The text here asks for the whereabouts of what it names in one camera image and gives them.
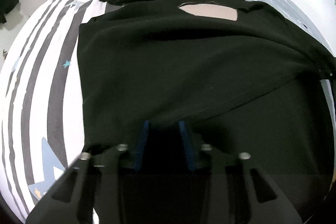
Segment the black garment with beige lining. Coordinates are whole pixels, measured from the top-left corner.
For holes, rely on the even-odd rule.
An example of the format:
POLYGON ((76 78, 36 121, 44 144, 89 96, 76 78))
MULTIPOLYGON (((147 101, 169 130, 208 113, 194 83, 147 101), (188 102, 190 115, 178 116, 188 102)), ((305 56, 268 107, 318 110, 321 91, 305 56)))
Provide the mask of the black garment with beige lining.
POLYGON ((80 25, 84 151, 133 140, 139 170, 118 179, 120 223, 203 223, 203 182, 179 122, 224 153, 250 153, 299 213, 314 215, 334 173, 335 58, 264 2, 130 3, 80 25))

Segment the striped star bed sheet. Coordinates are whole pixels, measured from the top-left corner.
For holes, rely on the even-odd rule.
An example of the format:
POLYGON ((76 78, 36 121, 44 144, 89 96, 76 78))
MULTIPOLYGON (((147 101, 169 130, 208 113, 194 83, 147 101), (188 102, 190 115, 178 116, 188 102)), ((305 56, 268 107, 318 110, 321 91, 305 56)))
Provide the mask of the striped star bed sheet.
MULTIPOLYGON (((291 0, 243 1, 270 5, 335 58, 318 28, 291 0)), ((1 223, 27 223, 52 184, 85 152, 79 27, 125 5, 48 0, 15 39, 1 73, 1 209, 5 212, 1 223)), ((335 152, 335 85, 333 97, 335 152)), ((329 194, 303 223, 335 223, 335 156, 329 194)))

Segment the black jacket hanging on wall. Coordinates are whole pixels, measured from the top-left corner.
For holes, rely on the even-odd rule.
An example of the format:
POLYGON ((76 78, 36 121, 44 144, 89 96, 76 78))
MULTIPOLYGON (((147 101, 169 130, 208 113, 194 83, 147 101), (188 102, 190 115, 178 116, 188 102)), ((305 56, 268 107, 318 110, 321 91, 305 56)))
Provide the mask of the black jacket hanging on wall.
POLYGON ((11 12, 19 0, 0 0, 0 23, 5 24, 7 22, 5 15, 11 12))

